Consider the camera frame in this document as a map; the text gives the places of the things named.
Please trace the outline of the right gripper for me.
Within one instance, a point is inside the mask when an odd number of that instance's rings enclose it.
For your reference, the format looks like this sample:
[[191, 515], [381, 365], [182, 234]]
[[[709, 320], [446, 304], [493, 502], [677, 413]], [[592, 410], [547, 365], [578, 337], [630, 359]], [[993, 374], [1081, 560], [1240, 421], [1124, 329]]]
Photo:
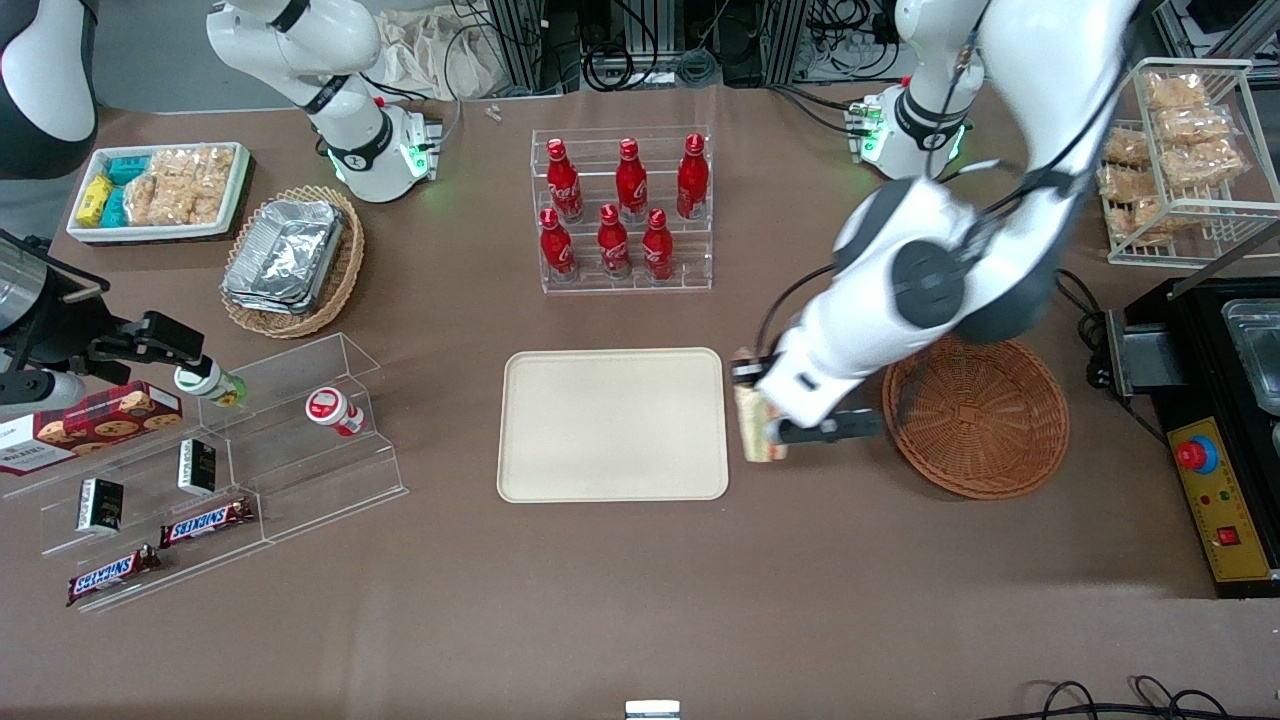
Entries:
[[95, 360], [90, 350], [148, 354], [154, 363], [198, 366], [204, 334], [179, 328], [161, 313], [129, 322], [114, 316], [102, 297], [82, 288], [45, 263], [3, 264], [3, 352], [10, 364], [4, 383], [35, 383], [37, 370], [113, 380], [113, 361]]

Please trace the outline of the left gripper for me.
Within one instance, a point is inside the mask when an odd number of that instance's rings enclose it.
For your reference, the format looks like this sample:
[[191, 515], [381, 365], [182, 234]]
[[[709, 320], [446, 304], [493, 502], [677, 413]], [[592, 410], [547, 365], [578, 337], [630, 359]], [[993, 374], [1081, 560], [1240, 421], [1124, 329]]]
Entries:
[[754, 388], [756, 384], [782, 415], [769, 419], [768, 439], [773, 446], [787, 446], [794, 442], [792, 423], [815, 427], [874, 369], [829, 346], [820, 334], [785, 334], [765, 374], [764, 363], [753, 352], [736, 352], [733, 386]]

